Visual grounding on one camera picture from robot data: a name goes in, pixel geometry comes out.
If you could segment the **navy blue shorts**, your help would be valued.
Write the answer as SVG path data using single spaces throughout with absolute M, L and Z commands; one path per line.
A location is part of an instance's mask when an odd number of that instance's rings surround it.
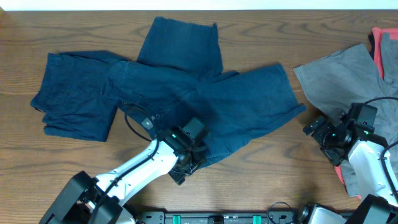
M 224 72 L 216 25 L 156 17 L 136 61 L 108 72 L 102 95 L 147 132 L 203 122 L 207 166 L 269 134 L 305 110 L 280 64 Z

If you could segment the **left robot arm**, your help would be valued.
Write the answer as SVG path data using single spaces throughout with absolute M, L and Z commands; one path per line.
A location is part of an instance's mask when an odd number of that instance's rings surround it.
M 123 165 L 90 177 L 81 171 L 64 186 L 41 223 L 135 223 L 125 204 L 162 175 L 181 185 L 205 161 L 205 130 L 172 128 Z

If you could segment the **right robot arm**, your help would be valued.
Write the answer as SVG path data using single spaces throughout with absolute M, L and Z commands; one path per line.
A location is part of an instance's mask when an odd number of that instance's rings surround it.
M 345 223 L 397 223 L 397 179 L 386 139 L 374 134 L 373 112 L 343 114 L 334 126 L 320 116 L 303 128 L 333 165 L 347 160 L 356 174 L 360 206 Z

